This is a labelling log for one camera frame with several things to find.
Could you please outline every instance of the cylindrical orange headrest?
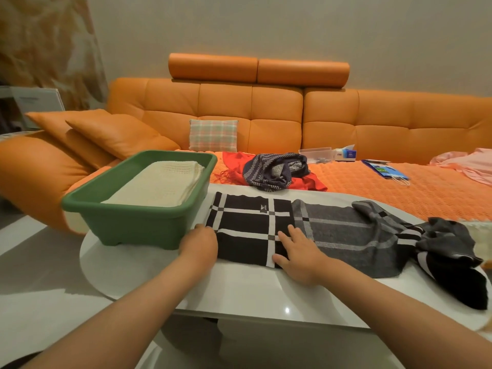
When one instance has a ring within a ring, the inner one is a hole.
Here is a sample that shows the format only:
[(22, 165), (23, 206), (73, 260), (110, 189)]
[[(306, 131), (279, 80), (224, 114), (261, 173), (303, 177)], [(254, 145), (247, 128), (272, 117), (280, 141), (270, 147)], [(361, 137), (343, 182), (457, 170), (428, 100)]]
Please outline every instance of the cylindrical orange headrest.
[(171, 53), (169, 73), (174, 79), (255, 83), (258, 59), (227, 55)]
[(260, 59), (257, 81), (260, 84), (343, 88), (349, 73), (350, 65), (345, 62)]

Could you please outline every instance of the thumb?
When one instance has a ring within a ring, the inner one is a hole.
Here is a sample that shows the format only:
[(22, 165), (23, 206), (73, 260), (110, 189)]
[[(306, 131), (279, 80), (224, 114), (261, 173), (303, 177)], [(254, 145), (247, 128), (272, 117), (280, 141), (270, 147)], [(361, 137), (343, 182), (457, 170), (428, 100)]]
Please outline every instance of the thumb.
[(284, 270), (286, 269), (286, 267), (289, 266), (289, 260), (285, 256), (282, 256), (280, 254), (273, 254), (272, 260), (274, 261), (274, 263), (280, 265)]

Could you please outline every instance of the forearm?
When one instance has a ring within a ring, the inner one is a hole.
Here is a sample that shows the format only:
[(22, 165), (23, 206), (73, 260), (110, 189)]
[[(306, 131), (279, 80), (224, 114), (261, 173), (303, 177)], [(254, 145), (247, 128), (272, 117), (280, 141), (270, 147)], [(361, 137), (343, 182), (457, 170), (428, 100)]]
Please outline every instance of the forearm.
[(492, 365), (492, 343), (346, 263), (326, 258), (320, 279), (374, 330), (405, 367)]
[(179, 257), (146, 282), (83, 323), (26, 368), (134, 368), (175, 307), (199, 281)]

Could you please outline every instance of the beige wall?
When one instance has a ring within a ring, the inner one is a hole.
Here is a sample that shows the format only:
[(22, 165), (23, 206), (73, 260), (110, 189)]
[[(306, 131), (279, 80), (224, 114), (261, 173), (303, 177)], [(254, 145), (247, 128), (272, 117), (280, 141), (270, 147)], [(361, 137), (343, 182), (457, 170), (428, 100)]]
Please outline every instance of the beige wall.
[(492, 95), (492, 0), (89, 0), (108, 80), (171, 52), (340, 60), (347, 86)]
[(57, 88), (67, 110), (104, 106), (107, 83), (87, 0), (0, 0), (0, 80)]

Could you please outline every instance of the pink cloth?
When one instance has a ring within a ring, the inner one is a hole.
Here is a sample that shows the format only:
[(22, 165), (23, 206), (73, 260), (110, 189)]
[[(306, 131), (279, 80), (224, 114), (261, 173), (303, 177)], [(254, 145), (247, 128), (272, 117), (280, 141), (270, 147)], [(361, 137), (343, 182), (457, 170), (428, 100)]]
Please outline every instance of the pink cloth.
[(470, 155), (463, 151), (445, 152), (432, 158), (429, 166), (451, 168), (492, 186), (492, 149), (477, 148)]

